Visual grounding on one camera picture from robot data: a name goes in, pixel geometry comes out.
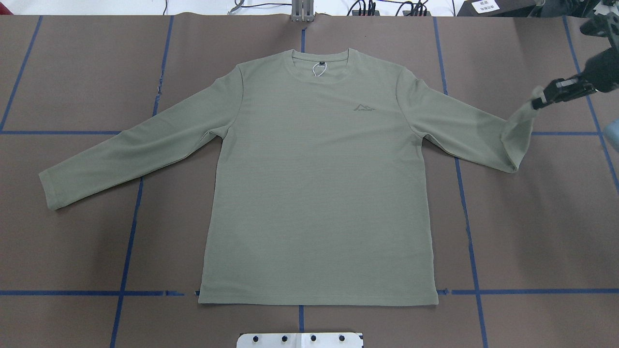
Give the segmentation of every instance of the shirt sleeve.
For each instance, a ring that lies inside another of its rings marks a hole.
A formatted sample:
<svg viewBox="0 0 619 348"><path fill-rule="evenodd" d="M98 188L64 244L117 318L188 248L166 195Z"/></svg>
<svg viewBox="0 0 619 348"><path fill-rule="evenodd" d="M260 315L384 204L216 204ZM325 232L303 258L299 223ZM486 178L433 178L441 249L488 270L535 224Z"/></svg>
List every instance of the shirt sleeve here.
<svg viewBox="0 0 619 348"><path fill-rule="evenodd" d="M243 99L239 66L137 126L39 173L50 209L178 162L225 137Z"/></svg>
<svg viewBox="0 0 619 348"><path fill-rule="evenodd" d="M542 90L536 87L531 99ZM529 100L504 120L429 88L406 68L398 77L396 97L418 136L453 156L508 173L518 170L538 115Z"/></svg>

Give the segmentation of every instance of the crew neckline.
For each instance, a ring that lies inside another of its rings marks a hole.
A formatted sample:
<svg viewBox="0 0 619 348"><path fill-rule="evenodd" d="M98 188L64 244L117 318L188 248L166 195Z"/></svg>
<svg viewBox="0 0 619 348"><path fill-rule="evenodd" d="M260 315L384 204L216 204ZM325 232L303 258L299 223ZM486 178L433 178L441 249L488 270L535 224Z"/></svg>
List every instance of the crew neckline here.
<svg viewBox="0 0 619 348"><path fill-rule="evenodd" d="M352 75L353 69L355 67L355 58L357 56L357 51L353 48L349 48L344 52L333 53L333 54L312 54L299 52L297 50L288 50L284 54L284 61L286 70L292 75L294 78L301 80L303 82L314 82L317 84L334 84L340 81L347 79L350 75ZM333 62L333 61L346 61L346 67L344 70L337 76L321 76L315 77L307 74L302 74L301 71L297 68L295 63L293 62L293 58L298 58L307 61L315 61L315 62Z"/></svg>

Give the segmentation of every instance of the grid line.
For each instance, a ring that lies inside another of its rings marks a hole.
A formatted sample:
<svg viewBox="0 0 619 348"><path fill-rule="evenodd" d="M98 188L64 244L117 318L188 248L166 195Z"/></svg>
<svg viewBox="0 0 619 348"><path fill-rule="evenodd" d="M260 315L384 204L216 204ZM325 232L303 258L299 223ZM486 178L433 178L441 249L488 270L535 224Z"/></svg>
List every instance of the grid line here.
<svg viewBox="0 0 619 348"><path fill-rule="evenodd" d="M159 84L157 87L157 95L155 96L155 103L153 106L153 115L157 114L157 109L159 107L159 99L161 96L161 87L163 85L163 75L165 73L165 61L168 57L168 49L170 47L170 36L172 33L172 25L174 24L174 16L170 16L170 23L168 24L168 35L165 40L165 48L163 49L163 58L161 63L161 74L159 76ZM118 334L118 326L120 324L120 316L123 310L123 300L125 296L125 288L127 286L127 276L129 273L129 263L131 262L131 251L133 250L133 242L136 236L136 227L137 227L137 213L140 208L140 203L142 201L142 191L144 189L144 177L140 177L140 185L137 189L137 198L136 198L136 206L133 212L133 221L131 223L131 233L129 234L129 243L127 246L127 254L124 260L124 268L123 268L123 279L120 285L120 292L118 294L118 304L116 306L116 316L114 317L114 326L112 327L112 335L110 339L110 348L114 348L116 345L116 336Z"/></svg>
<svg viewBox="0 0 619 348"><path fill-rule="evenodd" d="M19 68L19 73L17 73L17 78L15 79L15 84L13 85L13 91L11 91L11 96L9 97L9 101L6 103L6 108L4 109L2 121L0 121L0 131L2 131L2 129L4 128L4 123L6 123L6 118L9 116L9 111L11 110L11 105L13 104L13 98L15 97L15 94L17 93L19 82L22 80L22 74L24 73L24 69L26 68L26 63L28 62L28 58L30 57L30 52L32 52L32 46L34 46L35 40L37 39L38 30L41 27L42 21L43 21L43 16L40 15L37 21L37 26L35 27L35 31L32 33L32 38L30 39L28 50L26 51L26 55L24 56L24 60L22 61L22 66Z"/></svg>
<svg viewBox="0 0 619 348"><path fill-rule="evenodd" d="M301 30L301 52L305 52L305 30L307 28L303 28Z"/></svg>
<svg viewBox="0 0 619 348"><path fill-rule="evenodd" d="M303 305L299 306L299 332L305 332L305 308Z"/></svg>
<svg viewBox="0 0 619 348"><path fill-rule="evenodd" d="M474 289L437 290L439 295L476 295ZM552 294L619 294L619 288L572 288L572 289L480 289L480 295L552 295ZM193 292L198 296L200 291ZM106 297L118 296L118 290L0 290L0 296L91 296ZM180 297L185 294L176 290L125 290L124 296L150 297L150 296L174 296ZM305 306L299 306L300 323L303 328L303 312Z"/></svg>
<svg viewBox="0 0 619 348"><path fill-rule="evenodd" d="M574 66L576 67L576 72L578 74L581 73L580 64L578 63L578 57L576 57L576 51L574 50L574 45L572 44L572 36L569 33L569 25L568 19L564 15L563 16L563 27L565 28L565 35L568 39L569 51L572 54L572 59L574 60ZM602 150L604 151L604 157L606 157L606 162L608 163L608 168L610 169L610 175L613 178L615 183L615 189L619 194L619 180L617 179L617 173L615 171L615 167L613 166L613 162L610 160L610 154L608 153L608 147L606 146L606 141L604 140L604 136L602 135L602 130L600 129L600 123L597 120L597 115L595 114L595 109L593 104L591 103L591 98L587 95L585 96L587 100L587 104L589 105L589 111L591 112L591 117L593 118L593 123L595 124L595 130L597 131L597 136L600 139L600 143L602 145Z"/></svg>
<svg viewBox="0 0 619 348"><path fill-rule="evenodd" d="M449 95L447 92L447 78L445 75L445 68L443 63L443 53L441 51L441 39L438 31L438 22L436 17L432 17L434 23L434 34L436 38L436 50L438 53L438 62L441 68L441 78L443 80L443 93L445 95ZM479 328L482 335L482 344L483 348L488 348L488 335L486 334L486 324L483 318L483 305L482 305L482 296L479 292L479 281L477 278L477 265L475 263L475 251L473 249L473 238L470 233L470 224L469 224L469 213L466 208L466 196L464 195L464 185L462 184L462 173L460 171L460 160L455 157L454 161L456 163L456 175L458 178L458 187L460 189L460 199L462 203L462 209L464 210L464 218L466 222L466 233L469 238L469 259L470 259L470 268L471 273L473 275L473 285L475 287L475 301L477 302L477 315L479 317Z"/></svg>

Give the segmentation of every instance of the brown work surface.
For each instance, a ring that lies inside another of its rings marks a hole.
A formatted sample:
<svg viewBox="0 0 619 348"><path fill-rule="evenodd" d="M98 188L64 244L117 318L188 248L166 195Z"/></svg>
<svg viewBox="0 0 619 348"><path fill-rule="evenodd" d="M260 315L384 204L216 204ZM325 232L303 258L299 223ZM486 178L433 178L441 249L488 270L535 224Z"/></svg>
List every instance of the brown work surface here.
<svg viewBox="0 0 619 348"><path fill-rule="evenodd" d="M581 69L609 47L566 23ZM368 348L617 345L619 155L595 123L617 117L617 93L591 97L596 118L585 98L542 110L515 174L424 143L438 306L199 305L220 138L47 209L40 171L155 107L238 63L348 47L502 118L576 73L561 18L0 17L0 346L234 347L241 333L299 330L361 332Z"/></svg>

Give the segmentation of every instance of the shirt body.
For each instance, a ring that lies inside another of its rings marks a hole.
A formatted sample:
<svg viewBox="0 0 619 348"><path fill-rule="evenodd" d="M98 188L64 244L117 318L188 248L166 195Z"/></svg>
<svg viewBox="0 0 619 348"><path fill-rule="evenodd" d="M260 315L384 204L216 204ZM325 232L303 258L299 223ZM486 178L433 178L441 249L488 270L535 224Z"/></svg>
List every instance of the shirt body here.
<svg viewBox="0 0 619 348"><path fill-rule="evenodd" d="M502 120L354 49L289 50L40 176L57 209L220 136L200 303L429 305L422 139L513 172L536 114L525 104Z"/></svg>

